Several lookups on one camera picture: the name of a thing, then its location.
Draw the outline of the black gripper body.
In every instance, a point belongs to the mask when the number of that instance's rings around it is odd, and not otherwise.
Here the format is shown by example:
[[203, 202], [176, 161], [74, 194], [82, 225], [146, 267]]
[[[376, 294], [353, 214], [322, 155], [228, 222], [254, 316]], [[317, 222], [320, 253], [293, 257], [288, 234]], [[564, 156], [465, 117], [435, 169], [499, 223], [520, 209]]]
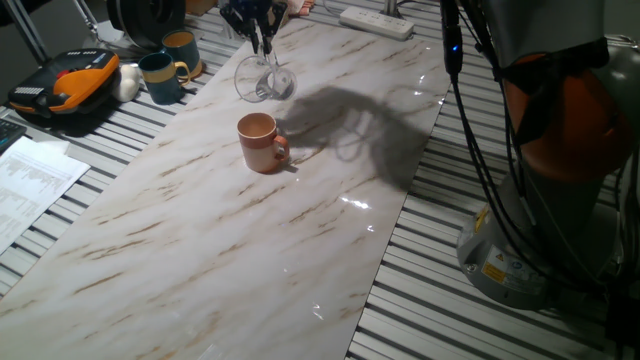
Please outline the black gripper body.
[[252, 20], [256, 20], [261, 26], [261, 20], [265, 15], [269, 1], [272, 0], [231, 0], [229, 2], [231, 8], [229, 24], [238, 27], [248, 25]]

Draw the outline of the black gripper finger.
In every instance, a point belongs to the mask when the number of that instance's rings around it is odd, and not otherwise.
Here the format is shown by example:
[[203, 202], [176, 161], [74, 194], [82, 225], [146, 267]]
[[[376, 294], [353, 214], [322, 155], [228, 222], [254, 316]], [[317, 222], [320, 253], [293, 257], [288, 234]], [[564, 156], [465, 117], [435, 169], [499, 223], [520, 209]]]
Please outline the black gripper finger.
[[280, 29], [284, 18], [288, 13], [287, 1], [269, 1], [265, 15], [261, 20], [261, 33], [263, 39], [263, 50], [265, 54], [270, 54], [272, 40]]
[[258, 52], [259, 38], [255, 21], [257, 20], [259, 6], [256, 2], [228, 2], [220, 9], [221, 16], [240, 36], [248, 39], [253, 51]]

